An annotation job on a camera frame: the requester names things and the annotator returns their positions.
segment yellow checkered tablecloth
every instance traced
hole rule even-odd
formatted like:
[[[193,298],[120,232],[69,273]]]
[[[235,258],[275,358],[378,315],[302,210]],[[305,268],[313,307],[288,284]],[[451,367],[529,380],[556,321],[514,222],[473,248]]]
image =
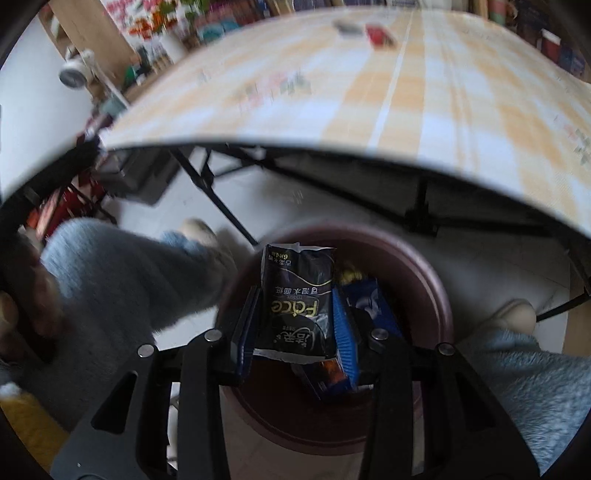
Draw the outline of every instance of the yellow checkered tablecloth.
[[[372,46],[368,24],[395,44]],[[590,100],[587,84],[479,17],[335,8],[260,22],[193,53],[102,141],[359,154],[473,181],[591,236]]]

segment white tile floor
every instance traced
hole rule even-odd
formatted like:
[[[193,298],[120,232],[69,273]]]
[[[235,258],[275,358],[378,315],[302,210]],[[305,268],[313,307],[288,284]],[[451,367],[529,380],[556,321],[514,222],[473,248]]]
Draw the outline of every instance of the white tile floor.
[[[191,158],[196,166],[201,155],[195,152]],[[413,202],[413,181],[353,165],[335,168],[306,159],[297,162],[310,173],[347,185],[398,211],[404,211]],[[230,164],[232,161],[226,157],[213,157],[214,170]],[[510,299],[525,298],[540,312],[569,298],[569,262],[551,240],[449,229],[440,230],[435,239],[412,235],[367,210],[257,168],[220,179],[215,189],[258,239],[277,229],[323,219],[368,223],[399,234],[423,253],[440,276],[452,305],[457,338],[467,335]],[[440,213],[480,215],[489,208],[479,197],[466,200],[463,196],[457,200],[449,193],[434,191],[428,199],[431,207]],[[185,218],[198,217],[216,232],[229,233],[241,247],[249,249],[246,241],[183,172],[155,207],[118,200],[109,208],[116,213],[122,228],[153,237],[177,228]],[[503,210],[501,217],[510,216],[509,211]],[[490,216],[495,215],[498,218],[498,209],[490,209]],[[162,332],[157,339],[159,348],[184,345],[213,324],[215,313],[210,310],[188,317]],[[563,314],[538,325],[535,335],[542,348],[561,351],[566,319]],[[228,407],[224,408],[224,422],[234,478],[356,478],[359,455],[327,458],[285,450],[255,433]]]

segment brown trash bin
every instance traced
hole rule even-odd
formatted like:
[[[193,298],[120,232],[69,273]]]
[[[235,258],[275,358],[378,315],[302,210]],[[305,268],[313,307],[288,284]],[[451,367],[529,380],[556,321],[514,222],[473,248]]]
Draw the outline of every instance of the brown trash bin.
[[[452,311],[432,266],[401,238],[365,225],[324,223],[282,233],[265,243],[335,247],[336,259],[376,277],[396,299],[394,311],[414,345],[434,348],[453,343]],[[218,319],[240,307],[252,285],[261,281],[261,252],[251,258],[220,302]],[[326,404],[313,398],[290,365],[254,357],[250,376],[223,393],[260,435],[297,452],[344,455],[363,450],[371,412],[370,391]],[[414,388],[415,416],[421,414],[420,389]]]

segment white wall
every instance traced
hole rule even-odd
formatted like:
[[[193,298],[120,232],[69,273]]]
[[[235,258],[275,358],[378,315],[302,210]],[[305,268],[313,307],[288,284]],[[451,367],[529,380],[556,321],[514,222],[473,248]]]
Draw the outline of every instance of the white wall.
[[[0,70],[0,191],[5,198],[43,158],[80,132],[92,109],[87,90],[58,78],[63,59],[37,18]]]

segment white desk lamp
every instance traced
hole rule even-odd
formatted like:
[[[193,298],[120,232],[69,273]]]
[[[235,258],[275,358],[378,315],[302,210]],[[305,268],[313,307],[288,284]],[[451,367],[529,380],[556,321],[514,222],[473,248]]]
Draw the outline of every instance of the white desk lamp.
[[[97,78],[123,103],[125,108],[129,108],[127,99],[99,67],[95,59],[95,53],[87,49],[75,55],[75,51],[71,47],[66,51],[66,62],[60,68],[60,81],[69,88],[81,89],[88,86],[93,78]]]

